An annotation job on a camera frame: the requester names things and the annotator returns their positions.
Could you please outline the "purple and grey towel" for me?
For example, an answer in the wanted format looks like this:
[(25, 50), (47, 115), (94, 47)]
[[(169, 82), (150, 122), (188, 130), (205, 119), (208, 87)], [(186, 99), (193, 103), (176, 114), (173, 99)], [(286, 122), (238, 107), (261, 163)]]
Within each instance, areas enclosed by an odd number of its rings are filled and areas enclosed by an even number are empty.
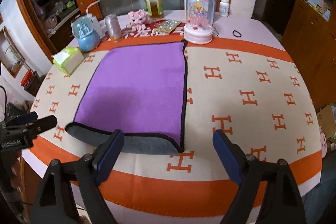
[(188, 67), (185, 41), (124, 46), (100, 61), (66, 132), (97, 147), (112, 132), (123, 151), (170, 155), (185, 150)]

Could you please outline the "red bucket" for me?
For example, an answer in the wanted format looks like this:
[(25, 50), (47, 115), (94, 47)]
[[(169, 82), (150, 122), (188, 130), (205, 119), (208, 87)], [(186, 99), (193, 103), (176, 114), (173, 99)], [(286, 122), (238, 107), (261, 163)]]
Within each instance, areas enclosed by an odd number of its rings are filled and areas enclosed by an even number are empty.
[(21, 86), (24, 87), (25, 89), (28, 88), (35, 76), (36, 72), (28, 70), (21, 80)]

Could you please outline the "green tissue pack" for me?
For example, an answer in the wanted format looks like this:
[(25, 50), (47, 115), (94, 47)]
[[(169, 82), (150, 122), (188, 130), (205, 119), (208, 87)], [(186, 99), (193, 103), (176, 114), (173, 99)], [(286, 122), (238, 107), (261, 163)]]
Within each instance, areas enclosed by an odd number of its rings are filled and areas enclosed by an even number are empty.
[(53, 64), (66, 75), (72, 75), (83, 62), (84, 55), (78, 47), (65, 47), (59, 53), (52, 55)]

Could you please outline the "pink plastic device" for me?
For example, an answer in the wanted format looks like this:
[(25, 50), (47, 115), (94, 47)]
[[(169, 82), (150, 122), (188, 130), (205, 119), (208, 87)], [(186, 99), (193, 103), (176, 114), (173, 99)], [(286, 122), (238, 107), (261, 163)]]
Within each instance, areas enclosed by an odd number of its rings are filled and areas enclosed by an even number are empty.
[(321, 141), (322, 158), (324, 158), (327, 154), (327, 139), (323, 132), (320, 133), (320, 141)]

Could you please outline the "cardboard box on floor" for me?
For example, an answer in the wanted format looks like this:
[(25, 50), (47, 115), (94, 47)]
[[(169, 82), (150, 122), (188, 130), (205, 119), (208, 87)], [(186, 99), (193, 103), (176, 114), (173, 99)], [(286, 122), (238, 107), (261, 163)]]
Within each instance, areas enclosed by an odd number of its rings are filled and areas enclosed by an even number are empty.
[(318, 114), (318, 124), (325, 134), (326, 139), (335, 143), (335, 104), (331, 104), (322, 109)]

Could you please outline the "blue castle snow globe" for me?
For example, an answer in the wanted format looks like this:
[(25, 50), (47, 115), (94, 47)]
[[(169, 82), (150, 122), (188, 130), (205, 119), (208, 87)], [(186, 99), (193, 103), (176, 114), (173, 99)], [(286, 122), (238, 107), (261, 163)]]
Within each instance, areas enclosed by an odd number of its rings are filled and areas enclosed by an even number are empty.
[(77, 39), (82, 52), (90, 52), (97, 48), (101, 42), (100, 35), (94, 29), (93, 22), (86, 16), (78, 17), (71, 23), (72, 34)]

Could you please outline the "orange beige H-pattern blanket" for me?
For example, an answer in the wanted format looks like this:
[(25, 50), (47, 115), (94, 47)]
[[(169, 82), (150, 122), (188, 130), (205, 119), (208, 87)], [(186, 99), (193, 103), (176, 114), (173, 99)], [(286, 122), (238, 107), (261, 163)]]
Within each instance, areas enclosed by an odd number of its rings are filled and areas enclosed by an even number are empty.
[[(103, 57), (115, 48), (160, 44), (158, 39), (103, 42), (72, 75), (57, 67), (47, 74), (33, 103), (40, 117), (53, 114), (56, 127), (23, 152), (40, 176), (53, 159), (78, 160), (94, 148), (72, 137), (66, 125)], [(261, 161), (285, 159), (301, 194), (321, 179), (319, 129), (308, 89), (279, 46), (224, 38), (204, 46), (186, 44), (185, 150), (170, 155), (121, 153), (101, 185), (119, 223), (218, 223), (238, 186), (213, 147), (223, 130), (230, 141)]]

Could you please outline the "silver drink can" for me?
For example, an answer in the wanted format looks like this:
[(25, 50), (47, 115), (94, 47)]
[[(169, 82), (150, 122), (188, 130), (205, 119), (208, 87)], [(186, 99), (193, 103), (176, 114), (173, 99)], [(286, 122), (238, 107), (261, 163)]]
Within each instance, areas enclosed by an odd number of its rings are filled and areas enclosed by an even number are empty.
[(112, 41), (121, 40), (122, 39), (121, 27), (116, 14), (107, 15), (104, 21), (110, 39)]

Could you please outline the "red mat with white letters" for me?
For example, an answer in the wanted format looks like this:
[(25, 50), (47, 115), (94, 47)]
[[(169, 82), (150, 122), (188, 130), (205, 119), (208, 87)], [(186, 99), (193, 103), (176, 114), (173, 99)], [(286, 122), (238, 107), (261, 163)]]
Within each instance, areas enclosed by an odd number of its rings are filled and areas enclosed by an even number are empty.
[(169, 34), (157, 30), (157, 27), (162, 22), (164, 22), (164, 20), (148, 23), (145, 25), (145, 29), (140, 31), (132, 30), (130, 27), (124, 27), (121, 30), (121, 34), (124, 39), (143, 40), (150, 38), (151, 40), (158, 39), (159, 42), (176, 42), (183, 40), (185, 22), (180, 22)]

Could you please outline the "pink block toy animal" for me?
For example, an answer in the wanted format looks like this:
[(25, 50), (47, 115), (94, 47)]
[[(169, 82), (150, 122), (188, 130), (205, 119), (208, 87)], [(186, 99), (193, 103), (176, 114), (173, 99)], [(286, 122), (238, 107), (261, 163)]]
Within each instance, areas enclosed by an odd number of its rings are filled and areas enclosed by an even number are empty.
[(146, 24), (150, 19), (150, 14), (147, 11), (140, 9), (138, 11), (128, 12), (127, 17), (130, 20), (127, 28), (131, 28), (133, 31), (139, 32), (146, 28)]

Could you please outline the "pill blister pack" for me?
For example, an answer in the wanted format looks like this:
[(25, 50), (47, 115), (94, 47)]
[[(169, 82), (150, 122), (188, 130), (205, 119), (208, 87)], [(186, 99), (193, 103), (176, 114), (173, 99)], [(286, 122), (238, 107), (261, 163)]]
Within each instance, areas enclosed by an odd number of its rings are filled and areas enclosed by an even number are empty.
[(162, 23), (157, 25), (154, 29), (158, 32), (164, 32), (166, 34), (170, 34), (180, 24), (181, 24), (181, 21), (168, 19), (168, 20), (164, 20)]

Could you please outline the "wooden cabinet right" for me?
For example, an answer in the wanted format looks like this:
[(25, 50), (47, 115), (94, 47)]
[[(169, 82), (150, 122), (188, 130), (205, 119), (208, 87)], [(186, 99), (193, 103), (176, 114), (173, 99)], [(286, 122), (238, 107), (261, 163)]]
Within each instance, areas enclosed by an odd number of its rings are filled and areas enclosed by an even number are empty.
[(281, 44), (310, 93), (316, 111), (335, 102), (335, 3), (329, 20), (307, 2), (295, 0)]

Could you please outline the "glass bottle with yellow drink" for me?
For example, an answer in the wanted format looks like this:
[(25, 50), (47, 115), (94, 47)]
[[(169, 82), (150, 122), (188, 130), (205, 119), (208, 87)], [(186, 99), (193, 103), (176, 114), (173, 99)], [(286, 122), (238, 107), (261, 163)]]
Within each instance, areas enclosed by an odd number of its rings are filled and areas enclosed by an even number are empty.
[(162, 18), (164, 14), (163, 0), (145, 0), (147, 12), (151, 18)]

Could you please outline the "glass dome with pink base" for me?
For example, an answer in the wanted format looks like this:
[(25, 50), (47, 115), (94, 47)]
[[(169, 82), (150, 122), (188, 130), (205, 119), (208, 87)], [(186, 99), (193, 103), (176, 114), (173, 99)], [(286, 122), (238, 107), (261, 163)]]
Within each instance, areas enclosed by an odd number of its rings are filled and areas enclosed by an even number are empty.
[(185, 40), (198, 45), (210, 43), (214, 34), (215, 1), (186, 0), (185, 8)]

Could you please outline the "white pill bottle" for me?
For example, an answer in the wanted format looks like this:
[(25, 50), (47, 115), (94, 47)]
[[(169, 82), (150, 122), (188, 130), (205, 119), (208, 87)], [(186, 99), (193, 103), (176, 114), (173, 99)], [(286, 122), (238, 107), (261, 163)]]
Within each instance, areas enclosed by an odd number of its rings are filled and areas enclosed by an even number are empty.
[(220, 0), (219, 3), (219, 15), (222, 17), (228, 17), (230, 12), (230, 0)]

